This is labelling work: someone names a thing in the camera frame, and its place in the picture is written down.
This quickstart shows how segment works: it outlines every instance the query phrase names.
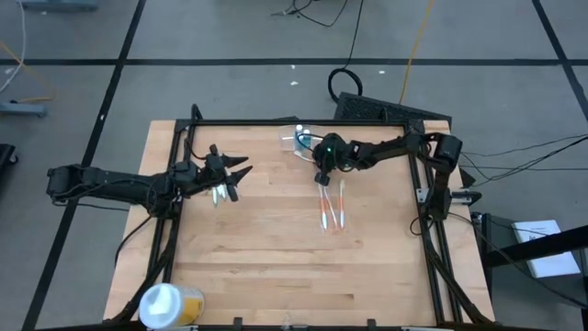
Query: gray floor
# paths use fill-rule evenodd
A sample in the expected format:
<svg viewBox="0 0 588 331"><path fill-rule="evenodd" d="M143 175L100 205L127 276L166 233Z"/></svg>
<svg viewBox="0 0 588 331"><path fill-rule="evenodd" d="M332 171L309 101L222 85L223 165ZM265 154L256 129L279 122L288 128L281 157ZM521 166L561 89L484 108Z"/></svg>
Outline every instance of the gray floor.
<svg viewBox="0 0 588 331"><path fill-rule="evenodd" d="M342 3L323 0L309 15L329 21ZM585 41L588 5L582 0L542 1L570 58L588 58ZM136 1L102 0L95 13L30 12L28 57L116 59ZM357 36L356 57L405 58L426 8L426 0L366 1ZM324 29L295 17L270 17L288 0L148 0L130 58L342 58L348 54L357 1L340 21ZM19 12L0 0L0 40L20 49ZM435 3L419 58L554 59L531 1L445 0ZM186 117L196 102L208 119L277 118L296 115L330 119L334 103L326 93L332 65L303 66L127 66L120 79L94 159L94 166L134 172L139 168L151 120ZM3 76L7 67L0 67ZM4 178L0 196L0 297L11 302L0 312L0 328L21 327L61 220L44 190L52 166L80 162L114 67L40 66L58 91L50 115L0 118L0 142L18 147L21 162ZM365 95L396 102L403 66L352 68ZM588 86L588 67L575 67ZM336 88L354 91L344 79ZM20 75L0 98L43 93ZM405 104L454 117L454 133L464 149L499 152L588 132L588 122L558 66L415 66ZM516 166L553 146L499 159L476 159L484 166ZM581 144L543 166L584 166L588 145ZM586 172L525 172L480 188L476 210L514 220L556 219L562 229L586 225ZM123 212L78 209L38 327L96 323L113 272L122 236ZM494 272L496 316L509 325L573 329L579 310L512 268ZM583 291L579 278L550 280Z"/></svg>

